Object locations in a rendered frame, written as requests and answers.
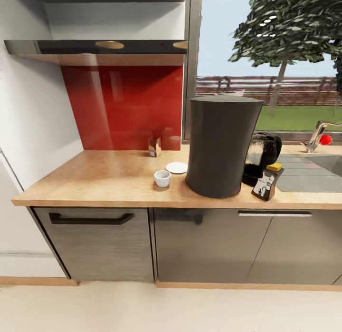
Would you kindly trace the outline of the electric kettle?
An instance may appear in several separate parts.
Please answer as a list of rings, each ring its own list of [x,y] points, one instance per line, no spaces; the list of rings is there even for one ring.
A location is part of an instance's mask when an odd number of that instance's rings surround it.
[[[282,149],[280,137],[267,132],[255,132],[246,155],[242,182],[255,187],[258,180],[258,168],[267,160],[278,162]]]

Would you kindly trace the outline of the bottle of coffee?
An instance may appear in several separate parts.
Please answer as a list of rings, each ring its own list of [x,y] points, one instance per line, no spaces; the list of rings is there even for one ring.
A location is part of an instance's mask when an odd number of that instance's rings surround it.
[[[275,186],[283,173],[282,164],[272,160],[265,161],[258,168],[258,180],[251,194],[269,201],[275,195]]]

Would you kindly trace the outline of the coffee cup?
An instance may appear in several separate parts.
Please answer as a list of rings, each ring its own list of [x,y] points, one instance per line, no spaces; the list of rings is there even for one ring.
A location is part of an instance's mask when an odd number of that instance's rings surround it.
[[[169,171],[158,171],[154,174],[155,182],[159,187],[166,187],[171,180],[171,172]]]

